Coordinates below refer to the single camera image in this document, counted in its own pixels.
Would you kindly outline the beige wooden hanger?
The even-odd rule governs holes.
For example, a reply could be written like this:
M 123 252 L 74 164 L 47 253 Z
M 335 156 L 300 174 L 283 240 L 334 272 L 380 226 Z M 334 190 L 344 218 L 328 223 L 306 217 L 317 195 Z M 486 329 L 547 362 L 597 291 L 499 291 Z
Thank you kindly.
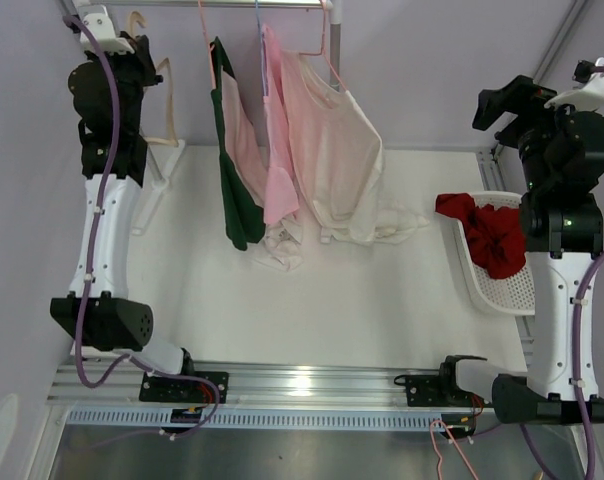
M 145 28 L 147 22 L 145 17 L 136 10 L 133 10 L 128 14 L 127 18 L 127 33 L 132 37 L 136 37 L 136 27 L 140 26 Z M 165 103 L 165 123 L 166 123 L 166 136 L 165 137 L 151 137 L 144 136 L 143 139 L 150 145 L 161 145 L 167 147 L 177 148 L 179 141 L 175 130 L 175 117 L 174 117 L 174 79 L 170 59 L 165 57 L 157 65 L 156 70 L 160 73 L 167 75 L 167 91 L 166 91 L 166 103 Z

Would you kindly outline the red t shirt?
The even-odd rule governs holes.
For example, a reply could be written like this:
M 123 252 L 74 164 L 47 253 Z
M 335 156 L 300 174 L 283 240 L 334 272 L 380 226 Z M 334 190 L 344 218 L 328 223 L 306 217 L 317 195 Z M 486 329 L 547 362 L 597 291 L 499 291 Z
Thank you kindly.
M 467 193 L 446 193 L 437 196 L 435 211 L 461 222 L 471 260 L 491 279 L 504 280 L 524 268 L 526 240 L 518 209 L 478 206 Z

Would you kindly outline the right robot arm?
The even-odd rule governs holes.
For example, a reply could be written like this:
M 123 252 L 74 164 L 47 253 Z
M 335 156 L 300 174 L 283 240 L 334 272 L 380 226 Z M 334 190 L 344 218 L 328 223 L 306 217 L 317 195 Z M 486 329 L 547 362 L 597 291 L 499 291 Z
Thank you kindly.
M 519 75 L 481 91 L 473 119 L 484 131 L 502 114 L 514 116 L 495 138 L 517 149 L 527 182 L 520 225 L 535 292 L 533 359 L 527 371 L 512 372 L 482 357 L 449 356 L 437 392 L 452 405 L 476 394 L 503 424 L 604 424 L 591 352 L 593 283 L 604 260 L 604 220 L 592 192 L 604 174 L 604 116 L 556 97 Z

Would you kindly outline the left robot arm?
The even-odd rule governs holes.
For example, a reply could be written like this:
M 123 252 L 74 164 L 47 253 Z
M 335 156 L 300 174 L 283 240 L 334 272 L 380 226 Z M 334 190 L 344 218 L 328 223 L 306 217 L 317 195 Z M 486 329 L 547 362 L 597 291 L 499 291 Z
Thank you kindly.
M 148 144 L 140 133 L 144 91 L 161 83 L 146 36 L 122 36 L 129 53 L 90 53 L 68 79 L 78 113 L 86 215 L 78 265 L 51 317 L 77 349 L 113 352 L 164 372 L 162 389 L 191 398 L 197 376 L 188 352 L 154 331 L 149 305 L 130 299 L 127 277 L 133 217 L 144 186 Z

